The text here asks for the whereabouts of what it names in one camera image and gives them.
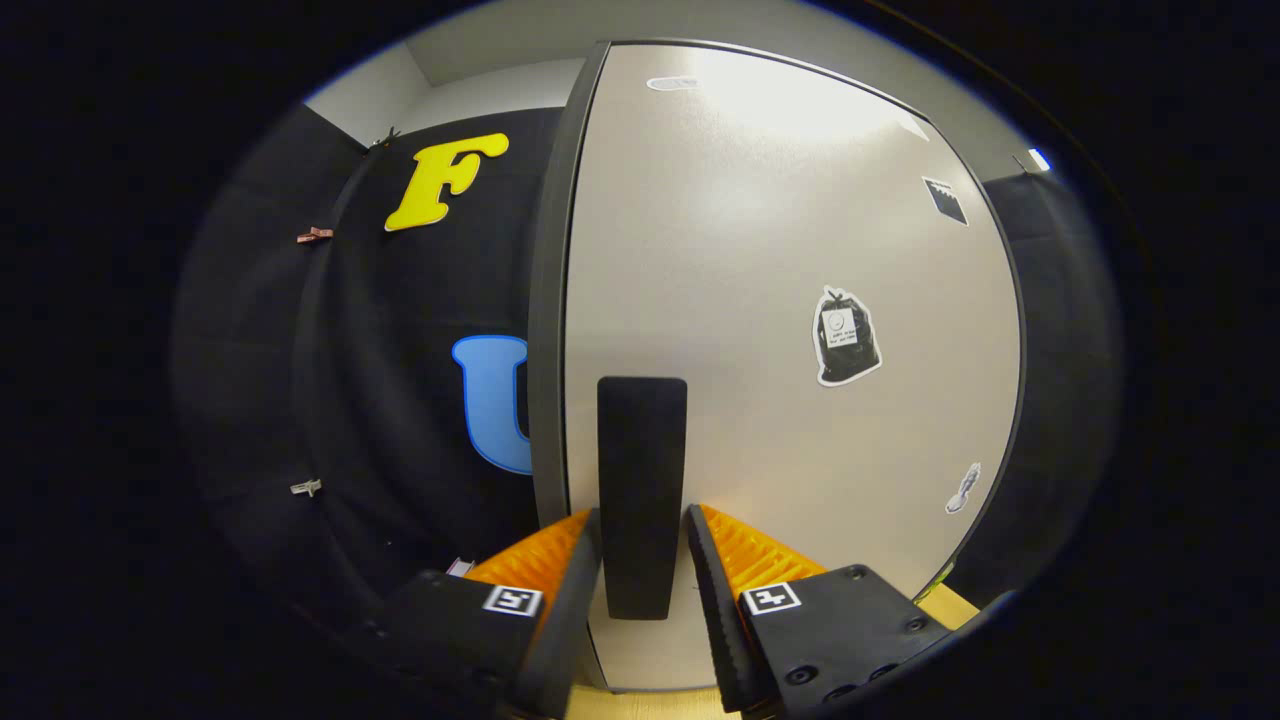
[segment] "white wall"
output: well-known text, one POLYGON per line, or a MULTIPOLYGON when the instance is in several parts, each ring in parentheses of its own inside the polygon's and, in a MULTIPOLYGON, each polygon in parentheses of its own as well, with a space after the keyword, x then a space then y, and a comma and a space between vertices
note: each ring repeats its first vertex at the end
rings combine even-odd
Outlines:
POLYGON ((550 60, 433 87, 401 115, 396 129, 412 132, 493 113, 562 108, 582 63, 581 58, 550 60))
POLYGON ((401 128, 401 118, 430 90, 403 42, 356 65, 306 100, 308 108, 366 147, 401 128))

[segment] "wooden floor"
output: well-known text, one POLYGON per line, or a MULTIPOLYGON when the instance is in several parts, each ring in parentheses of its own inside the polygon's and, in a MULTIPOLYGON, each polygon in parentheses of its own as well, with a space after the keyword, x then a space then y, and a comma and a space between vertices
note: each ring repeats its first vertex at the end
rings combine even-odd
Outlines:
MULTIPOLYGON (((977 607, 941 583, 919 601, 919 606, 950 630, 978 614, 977 607)), ((717 688, 614 694, 575 684, 564 720, 721 720, 741 716, 740 712, 724 712, 717 688)))
POLYGON ((726 714, 719 691, 621 693, 613 694, 585 685, 573 685, 564 720, 721 720, 741 717, 726 714))

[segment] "small white sticker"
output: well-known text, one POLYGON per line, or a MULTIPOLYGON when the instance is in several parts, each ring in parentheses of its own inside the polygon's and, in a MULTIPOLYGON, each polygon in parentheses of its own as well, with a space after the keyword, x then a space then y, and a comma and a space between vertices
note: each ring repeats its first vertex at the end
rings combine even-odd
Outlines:
POLYGON ((660 90, 663 92, 671 90, 698 90, 700 87, 698 78, 695 77, 655 77, 646 82, 649 90, 660 90))
POLYGON ((897 124, 901 126, 902 129, 919 137, 924 142, 929 141, 929 136, 924 135, 924 131, 920 128, 920 123, 915 122, 915 118, 908 115, 905 111, 897 115, 897 124))
POLYGON ((796 592, 787 583, 753 588, 742 594, 746 596, 746 606, 751 610, 751 615, 764 615, 765 612, 800 607, 800 598, 796 597, 796 592))
POLYGON ((960 480, 960 489, 951 496, 947 501, 947 515, 955 515, 956 512, 964 510, 966 502, 969 502, 969 491, 973 486, 978 483, 978 478, 982 477, 982 462, 974 462, 969 465, 969 471, 964 474, 964 479, 960 480))
POLYGON ((854 324, 852 309, 827 310, 822 314, 822 324, 827 328, 827 347, 858 342, 858 325, 854 324))
POLYGON ((489 600, 484 601, 484 609, 490 612, 532 618, 538 612, 538 603, 541 600, 541 591, 494 585, 493 592, 489 593, 489 600))
POLYGON ((466 560, 457 557, 444 574, 453 575, 454 578, 465 578, 467 573, 471 571, 471 568, 475 568, 475 562, 467 562, 466 560))

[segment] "orange gripper part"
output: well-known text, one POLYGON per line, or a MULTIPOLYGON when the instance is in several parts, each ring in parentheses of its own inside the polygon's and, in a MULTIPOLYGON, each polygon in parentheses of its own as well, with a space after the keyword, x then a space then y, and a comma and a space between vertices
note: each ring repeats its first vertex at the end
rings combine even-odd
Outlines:
POLYGON ((746 523, 701 505, 733 597, 751 588, 820 575, 827 570, 746 523))
POLYGON ((590 510, 556 521, 489 560, 476 565, 466 579, 543 592, 543 619, 556 603, 556 591, 564 579, 573 546, 577 544, 590 510))

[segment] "blue letter u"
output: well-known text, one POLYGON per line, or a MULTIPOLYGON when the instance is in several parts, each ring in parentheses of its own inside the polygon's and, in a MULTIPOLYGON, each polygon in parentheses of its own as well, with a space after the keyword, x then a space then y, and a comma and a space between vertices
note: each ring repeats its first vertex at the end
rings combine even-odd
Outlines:
POLYGON ((516 368, 529 357, 518 337, 477 334, 453 343, 462 365, 462 400, 471 446, 481 457, 512 473, 534 474, 529 438, 516 416, 516 368))

